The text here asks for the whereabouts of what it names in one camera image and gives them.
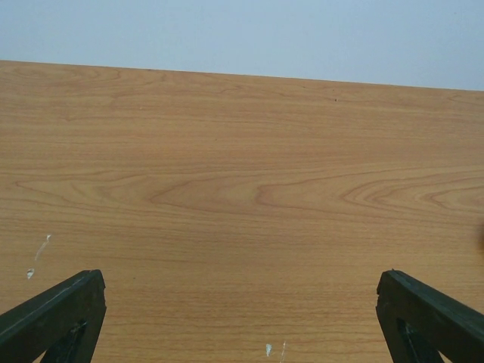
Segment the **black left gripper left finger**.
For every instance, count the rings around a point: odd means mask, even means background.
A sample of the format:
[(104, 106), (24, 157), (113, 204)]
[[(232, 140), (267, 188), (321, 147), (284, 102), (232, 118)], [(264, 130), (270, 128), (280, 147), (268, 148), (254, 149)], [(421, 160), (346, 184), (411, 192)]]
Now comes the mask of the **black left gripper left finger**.
[(104, 290), (101, 271), (84, 270), (1, 314), (1, 361), (90, 362)]

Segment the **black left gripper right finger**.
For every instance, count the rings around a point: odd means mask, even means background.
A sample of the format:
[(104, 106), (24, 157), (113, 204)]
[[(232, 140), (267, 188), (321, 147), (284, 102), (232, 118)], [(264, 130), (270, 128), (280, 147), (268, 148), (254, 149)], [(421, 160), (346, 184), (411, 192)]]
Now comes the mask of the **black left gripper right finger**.
[(382, 273), (376, 313), (394, 362), (483, 361), (483, 314), (403, 271)]

